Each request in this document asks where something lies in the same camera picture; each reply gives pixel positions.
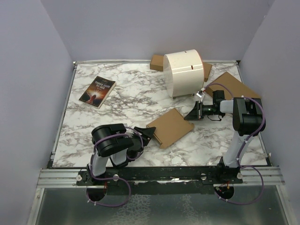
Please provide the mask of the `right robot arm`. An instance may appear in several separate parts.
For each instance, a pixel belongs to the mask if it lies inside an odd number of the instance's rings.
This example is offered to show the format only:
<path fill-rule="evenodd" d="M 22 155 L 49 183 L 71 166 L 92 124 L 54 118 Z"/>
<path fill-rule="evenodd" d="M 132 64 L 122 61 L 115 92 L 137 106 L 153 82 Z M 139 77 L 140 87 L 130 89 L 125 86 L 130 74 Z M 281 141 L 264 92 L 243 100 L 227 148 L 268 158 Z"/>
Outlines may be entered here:
<path fill-rule="evenodd" d="M 196 121 L 212 115 L 217 115 L 219 120 L 222 120 L 226 114 L 232 115 L 234 135 L 229 149 L 221 157 L 219 163 L 213 167 L 211 172 L 202 175 L 207 184 L 228 181 L 241 183 L 241 176 L 238 175 L 242 168 L 241 159 L 253 138 L 266 126 L 261 99 L 235 97 L 232 100 L 226 100 L 223 90 L 213 92 L 211 105 L 204 105 L 202 101 L 196 101 L 194 108 L 184 117 L 184 120 Z"/>

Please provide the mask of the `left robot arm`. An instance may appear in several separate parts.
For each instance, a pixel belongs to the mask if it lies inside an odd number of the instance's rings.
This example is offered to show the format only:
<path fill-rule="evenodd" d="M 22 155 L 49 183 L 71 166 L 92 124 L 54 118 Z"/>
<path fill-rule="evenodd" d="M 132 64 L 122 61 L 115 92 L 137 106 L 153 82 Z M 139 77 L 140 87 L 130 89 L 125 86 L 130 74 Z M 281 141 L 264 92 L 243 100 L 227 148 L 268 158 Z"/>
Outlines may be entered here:
<path fill-rule="evenodd" d="M 105 181 L 107 161 L 123 168 L 138 159 L 153 138 L 156 127 L 126 127 L 123 123 L 101 125 L 91 132 L 93 154 L 88 164 L 87 179 L 92 185 Z"/>

